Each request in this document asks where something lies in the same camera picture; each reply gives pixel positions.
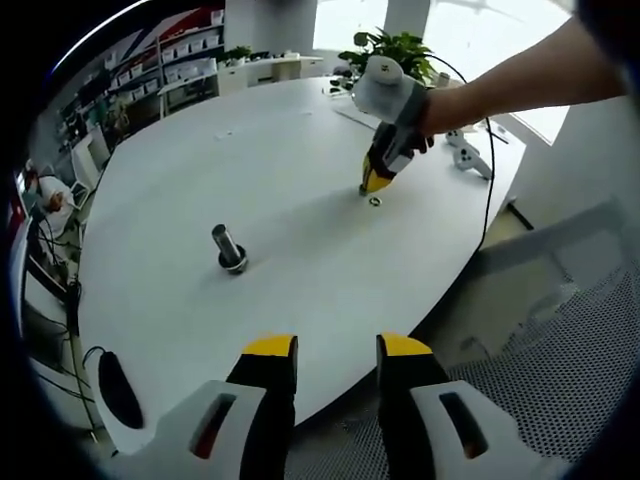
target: black cable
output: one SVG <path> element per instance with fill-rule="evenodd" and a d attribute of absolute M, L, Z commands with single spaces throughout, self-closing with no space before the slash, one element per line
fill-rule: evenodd
<path fill-rule="evenodd" d="M 82 386 L 80 385 L 80 376 L 78 375 L 78 366 L 76 365 L 76 356 L 73 350 L 73 342 L 69 342 L 69 346 L 71 347 L 71 362 L 73 363 L 73 369 L 76 372 L 74 376 L 76 377 L 76 382 L 78 384 L 78 391 L 82 392 Z M 93 418 L 91 417 L 91 412 L 89 411 L 89 406 L 87 405 L 87 398 L 84 395 L 82 396 L 82 404 L 84 405 L 84 410 L 87 413 L 87 419 L 89 420 L 89 424 L 91 425 L 91 435 L 93 436 L 93 440 L 98 443 L 98 440 L 95 437 L 97 427 L 93 421 Z"/>
<path fill-rule="evenodd" d="M 89 358 L 89 356 L 95 352 L 96 350 L 102 350 L 102 353 L 106 353 L 107 351 L 102 348 L 99 345 L 96 345 L 95 347 L 91 347 L 89 350 L 86 351 L 86 353 L 84 354 L 84 356 L 82 357 L 82 368 L 84 368 L 85 363 L 87 362 L 87 359 Z"/>
<path fill-rule="evenodd" d="M 82 248 L 81 248 L 81 247 L 79 247 L 79 246 L 77 246 L 77 245 L 74 245 L 74 244 L 73 244 L 73 243 L 71 243 L 71 242 L 67 242 L 67 243 L 60 243 L 60 242 L 55 242 L 55 241 L 53 241 L 53 240 L 48 240 L 48 239 L 47 239 L 47 238 L 45 238 L 45 237 L 38 237 L 38 238 L 39 238 L 40 240 L 44 240 L 45 242 L 47 242 L 47 241 L 48 241 L 49 243 L 51 243 L 51 244 L 53 244 L 53 245 L 58 245 L 59 247 L 71 247 L 71 248 L 75 248 L 76 250 L 82 250 Z"/>
<path fill-rule="evenodd" d="M 53 385 L 56 388 L 59 388 L 60 390 L 62 390 L 63 392 L 65 392 L 67 395 L 74 397 L 74 398 L 78 398 L 78 399 L 84 399 L 87 402 L 91 402 L 91 403 L 96 403 L 92 398 L 88 398 L 85 397 L 82 394 L 79 394 L 77 392 L 74 392 L 73 390 L 69 390 L 68 388 L 63 387 L 62 385 L 58 385 L 56 382 L 54 382 L 53 380 L 49 380 L 47 377 L 45 377 L 44 375 L 40 375 L 38 374 L 38 376 L 43 379 L 45 382 Z"/>
<path fill-rule="evenodd" d="M 51 238 L 53 238 L 53 231 L 51 230 L 51 224 L 46 218 L 44 219 L 44 221 L 47 222 L 47 225 L 49 225 L 49 233 L 51 234 Z M 42 232 L 42 235 L 44 235 L 45 237 L 47 236 L 47 234 L 45 233 L 45 231 L 42 229 L 40 225 L 38 225 L 38 230 Z M 58 263 L 58 259 L 56 258 L 56 254 L 54 252 L 53 241 L 52 240 L 49 241 L 45 239 L 44 243 L 47 245 L 47 248 L 49 249 L 49 253 L 51 253 L 51 261 L 53 262 L 53 268 L 57 270 L 58 275 L 64 278 L 65 277 L 64 271 L 62 271 L 62 266 Z"/>
<path fill-rule="evenodd" d="M 71 370 L 67 370 L 66 368 L 64 368 L 62 365 L 60 365 L 60 370 L 62 370 L 64 373 L 66 373 L 67 375 L 71 375 L 72 377 L 78 377 L 78 375 L 76 375 L 75 373 L 73 373 Z M 89 385 L 85 380 L 83 380 L 82 378 L 78 379 L 87 387 L 87 388 L 91 388 L 91 385 Z"/>
<path fill-rule="evenodd" d="M 59 327 L 64 328 L 64 331 L 60 332 L 61 334 L 65 334 L 65 333 L 69 332 L 69 328 L 64 323 L 58 322 L 57 320 L 51 320 L 50 318 L 47 318 L 47 317 L 42 316 L 42 315 L 40 315 L 39 317 L 42 318 L 43 320 L 45 320 L 46 322 L 53 323 L 54 325 L 58 325 Z"/>
<path fill-rule="evenodd" d="M 426 56 L 443 63 L 444 65 L 449 67 L 451 70 L 453 70 L 453 72 L 460 77 L 460 80 L 462 80 L 464 83 L 468 83 L 467 80 L 464 78 L 464 76 L 457 69 L 455 69 L 449 62 L 446 62 L 445 60 L 441 59 L 440 57 L 432 53 L 427 53 Z M 489 142 L 491 144 L 491 179 L 489 183 L 489 194 L 487 196 L 487 208 L 485 209 L 485 212 L 484 212 L 482 238 L 480 239 L 480 244 L 478 245 L 476 250 L 473 252 L 474 255 L 478 252 L 478 250 L 480 250 L 487 236 L 487 227 L 489 226 L 489 210 L 491 210 L 491 197 L 493 195 L 493 184 L 496 179 L 496 150 L 493 144 L 493 132 L 491 131 L 491 122 L 489 121 L 489 118 L 488 117 L 485 118 L 485 121 L 487 122 L 487 133 L 489 133 Z"/>

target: shelf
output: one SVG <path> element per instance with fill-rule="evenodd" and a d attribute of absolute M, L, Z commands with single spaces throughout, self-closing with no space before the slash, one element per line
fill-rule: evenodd
<path fill-rule="evenodd" d="M 175 63 L 180 63 L 180 62 L 183 62 L 185 60 L 189 60 L 191 57 L 196 57 L 198 55 L 202 55 L 203 53 L 207 53 L 207 52 L 210 52 L 212 50 L 217 50 L 218 48 L 224 48 L 224 43 L 221 43 L 220 45 L 216 45 L 215 47 L 203 48 L 199 52 L 191 52 L 188 55 L 184 55 L 184 56 L 179 57 L 179 58 L 174 58 L 173 60 L 170 60 L 168 62 L 164 62 L 162 64 L 162 66 L 166 67 L 167 65 L 173 65 Z"/>
<path fill-rule="evenodd" d="M 118 63 L 116 63 L 116 66 L 113 67 L 111 70 L 109 70 L 110 72 L 114 72 L 115 70 L 117 70 L 118 68 L 120 68 L 122 65 L 125 65 L 127 63 L 129 63 L 131 60 L 134 60 L 136 58 L 138 58 L 139 56 L 141 56 L 144 53 L 147 53 L 151 50 L 155 50 L 156 48 L 156 44 L 152 43 L 151 45 L 149 45 L 148 47 L 146 47 L 144 50 L 141 50 L 138 53 L 135 53 L 133 55 L 131 55 L 129 58 L 125 58 L 124 60 L 120 60 Z"/>
<path fill-rule="evenodd" d="M 142 100 L 145 100 L 149 97 L 156 97 L 157 95 L 154 95 L 155 93 L 158 93 L 157 90 L 154 90 L 153 92 L 150 93 L 145 93 L 142 97 L 140 98 L 136 98 L 133 102 L 131 103 L 127 103 L 126 108 L 129 108 L 131 105 L 135 105 L 138 102 L 141 102 Z"/>
<path fill-rule="evenodd" d="M 183 78 L 178 80 L 177 82 L 168 83 L 167 85 L 162 87 L 160 90 L 158 90 L 158 96 L 164 95 L 165 93 L 172 92 L 181 87 L 186 87 L 187 85 L 191 85 L 194 82 L 199 82 L 200 80 L 206 80 L 207 78 L 215 77 L 217 75 L 218 75 L 218 72 L 216 71 L 216 72 L 206 73 L 203 75 L 198 75 L 197 77 Z"/>
<path fill-rule="evenodd" d="M 216 28 L 221 28 L 221 27 L 224 27 L 224 23 L 221 23 L 220 25 L 215 25 L 215 26 L 209 25 L 208 27 L 198 28 L 197 30 L 190 30 L 188 32 L 180 33 L 179 35 L 174 35 L 173 37 L 169 37 L 165 40 L 162 40 L 160 42 L 160 45 L 172 42 L 174 40 L 178 40 L 179 38 L 188 37 L 190 35 L 195 35 L 197 33 L 208 32 L 209 30 L 215 30 Z"/>
<path fill-rule="evenodd" d="M 130 85 L 135 85 L 136 83 L 138 83 L 140 80 L 144 79 L 148 74 L 155 72 L 156 70 L 158 70 L 158 66 L 155 67 L 151 67 L 151 68 L 147 68 L 144 72 L 142 72 L 142 74 L 138 75 L 136 78 L 132 78 L 131 80 L 129 80 L 127 83 L 124 83 L 116 88 L 110 88 L 109 92 L 113 93 L 113 92 L 117 92 L 119 90 L 122 90 L 125 87 L 128 87 Z"/>

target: person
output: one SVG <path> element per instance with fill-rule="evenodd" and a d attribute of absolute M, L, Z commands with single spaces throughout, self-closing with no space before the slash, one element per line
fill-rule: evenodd
<path fill-rule="evenodd" d="M 71 189 L 53 175 L 38 177 L 33 170 L 25 175 L 25 187 L 37 197 L 37 207 L 45 217 L 41 222 L 45 235 L 51 239 L 60 237 L 74 211 Z"/>
<path fill-rule="evenodd" d="M 620 70 L 572 17 L 554 33 L 468 84 L 434 89 L 419 129 L 446 133 L 503 113 L 624 95 Z"/>

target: black mouse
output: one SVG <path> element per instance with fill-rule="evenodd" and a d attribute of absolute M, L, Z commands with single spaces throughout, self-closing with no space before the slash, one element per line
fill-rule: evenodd
<path fill-rule="evenodd" d="M 100 356 L 98 385 L 104 403 L 118 420 L 129 428 L 142 428 L 140 404 L 113 352 L 104 352 Z"/>

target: white table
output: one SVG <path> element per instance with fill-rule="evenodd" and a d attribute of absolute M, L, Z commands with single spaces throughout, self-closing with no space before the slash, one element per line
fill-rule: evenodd
<path fill-rule="evenodd" d="M 373 131 L 338 115 L 312 78 L 214 98 L 118 146 L 96 192 L 80 280 L 86 351 L 114 351 L 145 428 L 121 425 L 87 362 L 104 423 L 123 452 L 242 348 L 299 337 L 296 421 L 375 366 L 375 335 L 409 333 L 447 291 L 481 238 L 488 183 L 453 167 L 442 137 L 378 195 L 358 196 Z M 476 145 L 488 157 L 486 133 Z M 524 146 L 495 142 L 491 219 Z M 250 257 L 231 277 L 211 229 L 225 223 Z"/>

